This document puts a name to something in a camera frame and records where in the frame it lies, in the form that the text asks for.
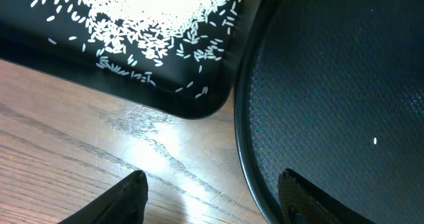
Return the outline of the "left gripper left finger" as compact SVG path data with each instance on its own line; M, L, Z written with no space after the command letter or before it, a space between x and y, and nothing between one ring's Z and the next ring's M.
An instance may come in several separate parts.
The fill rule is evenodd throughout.
M143 224L147 201L146 174L136 170L60 224Z

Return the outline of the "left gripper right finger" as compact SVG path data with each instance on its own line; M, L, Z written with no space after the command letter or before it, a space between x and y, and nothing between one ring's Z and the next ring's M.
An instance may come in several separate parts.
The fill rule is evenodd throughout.
M291 169L280 174L278 199L288 224L373 224Z

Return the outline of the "round black serving tray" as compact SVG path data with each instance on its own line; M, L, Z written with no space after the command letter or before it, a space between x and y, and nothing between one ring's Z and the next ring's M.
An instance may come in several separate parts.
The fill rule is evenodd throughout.
M267 222L291 169L373 223L422 223L423 0L263 0L235 128Z

